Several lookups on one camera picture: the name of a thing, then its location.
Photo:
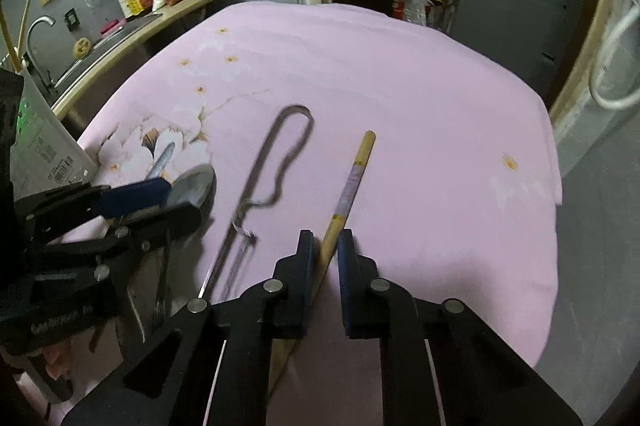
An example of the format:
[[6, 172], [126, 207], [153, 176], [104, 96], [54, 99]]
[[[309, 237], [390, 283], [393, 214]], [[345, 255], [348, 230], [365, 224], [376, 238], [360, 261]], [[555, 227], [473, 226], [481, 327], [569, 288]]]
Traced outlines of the white perforated utensil holder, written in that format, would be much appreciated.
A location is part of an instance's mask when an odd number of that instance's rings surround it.
[[26, 71], [21, 77], [23, 94], [11, 147], [14, 199], [91, 181], [98, 171], [96, 163], [56, 118], [32, 77]]

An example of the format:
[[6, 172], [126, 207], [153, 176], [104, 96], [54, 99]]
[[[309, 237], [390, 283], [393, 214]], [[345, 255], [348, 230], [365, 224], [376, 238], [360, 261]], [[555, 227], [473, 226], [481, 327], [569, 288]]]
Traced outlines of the wooden chopstick with purple band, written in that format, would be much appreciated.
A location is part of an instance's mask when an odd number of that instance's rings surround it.
[[[317, 259], [314, 261], [314, 270], [312, 270], [312, 283], [310, 293], [310, 305], [314, 305], [318, 291], [323, 283], [326, 271], [332, 261], [336, 250], [337, 238], [344, 230], [352, 205], [356, 199], [360, 183], [364, 172], [366, 172], [372, 149], [375, 143], [376, 135], [372, 130], [364, 132], [360, 142], [358, 152], [350, 168], [345, 186], [341, 191], [340, 198], [334, 209], [332, 218], [326, 228], [322, 240], [320, 241], [320, 249]], [[286, 339], [278, 340], [276, 346], [272, 349], [271, 365], [269, 374], [268, 397], [271, 397], [280, 379], [288, 366], [288, 359], [292, 356], [299, 344], [298, 340]]]

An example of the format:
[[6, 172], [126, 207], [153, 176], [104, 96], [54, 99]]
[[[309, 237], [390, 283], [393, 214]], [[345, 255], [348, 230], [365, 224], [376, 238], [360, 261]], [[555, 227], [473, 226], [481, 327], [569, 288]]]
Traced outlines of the large steel spoon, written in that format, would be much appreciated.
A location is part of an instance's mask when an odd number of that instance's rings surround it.
[[217, 178], [211, 164], [201, 164], [181, 173], [171, 184], [167, 207], [189, 203], [202, 209], [216, 193]]

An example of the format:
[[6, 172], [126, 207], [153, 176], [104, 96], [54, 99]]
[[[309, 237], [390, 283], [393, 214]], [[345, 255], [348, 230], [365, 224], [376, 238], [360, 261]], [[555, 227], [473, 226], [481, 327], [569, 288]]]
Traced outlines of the plain wooden chopstick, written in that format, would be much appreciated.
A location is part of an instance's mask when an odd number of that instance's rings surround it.
[[22, 64], [17, 57], [14, 44], [9, 32], [8, 25], [6, 24], [6, 18], [4, 17], [3, 10], [0, 8], [0, 26], [1, 34], [4, 43], [6, 44], [6, 52], [9, 54], [9, 58], [12, 64], [13, 71], [19, 74], [22, 71]]

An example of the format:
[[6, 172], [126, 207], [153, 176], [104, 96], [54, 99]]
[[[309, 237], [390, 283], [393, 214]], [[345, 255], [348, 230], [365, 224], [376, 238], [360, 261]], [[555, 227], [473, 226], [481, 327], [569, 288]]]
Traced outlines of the steel kitchen sink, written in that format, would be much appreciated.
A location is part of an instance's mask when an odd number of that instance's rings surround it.
[[112, 52], [117, 45], [126, 41], [133, 34], [137, 34], [139, 30], [148, 26], [151, 22], [154, 22], [154, 20], [159, 19], [160, 16], [162, 16], [162, 14], [152, 13], [116, 27], [105, 38], [96, 42], [87, 56], [75, 60], [72, 66], [70, 66], [60, 78], [55, 80], [53, 83], [55, 91], [58, 92], [58, 94], [62, 94], [95, 63], [98, 63], [104, 56]]

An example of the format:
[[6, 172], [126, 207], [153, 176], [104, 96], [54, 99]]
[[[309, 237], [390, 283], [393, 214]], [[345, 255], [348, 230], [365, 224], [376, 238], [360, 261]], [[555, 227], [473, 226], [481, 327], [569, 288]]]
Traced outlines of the small steel teaspoon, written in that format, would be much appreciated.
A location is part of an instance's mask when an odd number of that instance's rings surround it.
[[155, 179], [155, 178], [159, 178], [160, 175], [163, 173], [163, 171], [165, 170], [168, 161], [170, 160], [172, 154], [174, 153], [176, 144], [174, 142], [170, 142], [165, 149], [163, 150], [163, 152], [160, 153], [160, 157], [157, 158], [157, 160], [155, 161], [153, 167], [151, 168], [150, 172], [146, 175], [146, 179]]

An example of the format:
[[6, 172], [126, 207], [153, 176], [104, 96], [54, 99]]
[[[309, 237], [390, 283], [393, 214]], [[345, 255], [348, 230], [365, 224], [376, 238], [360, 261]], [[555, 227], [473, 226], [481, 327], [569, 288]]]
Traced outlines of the chrome faucet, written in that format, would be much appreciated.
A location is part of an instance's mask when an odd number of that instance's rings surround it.
[[55, 20], [50, 15], [41, 15], [30, 23], [26, 32], [26, 52], [29, 57], [32, 68], [40, 79], [43, 86], [50, 90], [53, 86], [50, 72], [46, 65], [43, 64], [41, 57], [40, 40], [34, 36], [36, 29], [39, 26], [47, 26], [49, 28], [55, 25]]

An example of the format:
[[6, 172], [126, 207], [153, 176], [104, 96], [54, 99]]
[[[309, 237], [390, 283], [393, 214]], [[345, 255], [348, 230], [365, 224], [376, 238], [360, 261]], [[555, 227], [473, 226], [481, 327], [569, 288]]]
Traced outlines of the yellow sponge ball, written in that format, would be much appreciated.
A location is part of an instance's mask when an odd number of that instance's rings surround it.
[[86, 37], [77, 39], [73, 46], [73, 56], [75, 60], [83, 60], [92, 51], [92, 43]]

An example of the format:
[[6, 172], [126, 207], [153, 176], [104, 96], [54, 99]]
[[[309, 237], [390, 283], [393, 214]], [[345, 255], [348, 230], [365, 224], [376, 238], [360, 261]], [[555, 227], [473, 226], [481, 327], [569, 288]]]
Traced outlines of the pink floral table cloth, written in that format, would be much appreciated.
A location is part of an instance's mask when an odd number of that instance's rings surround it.
[[[214, 212], [171, 274], [184, 307], [270, 279], [303, 230], [316, 260], [368, 130], [344, 227], [359, 255], [416, 298], [463, 301], [535, 370], [558, 291], [550, 120], [514, 74], [438, 31], [343, 5], [238, 4], [128, 79], [80, 145], [114, 186], [151, 170], [146, 139], [176, 144], [167, 178], [214, 167]], [[293, 340], [263, 425], [386, 425], [378, 341], [345, 333], [337, 244]]]

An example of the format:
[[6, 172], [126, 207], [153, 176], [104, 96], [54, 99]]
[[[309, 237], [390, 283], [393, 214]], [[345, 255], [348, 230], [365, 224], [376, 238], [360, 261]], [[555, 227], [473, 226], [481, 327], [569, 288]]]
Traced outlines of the grey cabinet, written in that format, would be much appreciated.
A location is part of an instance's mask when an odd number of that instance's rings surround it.
[[546, 96], [581, 10], [581, 0], [454, 0], [445, 31]]

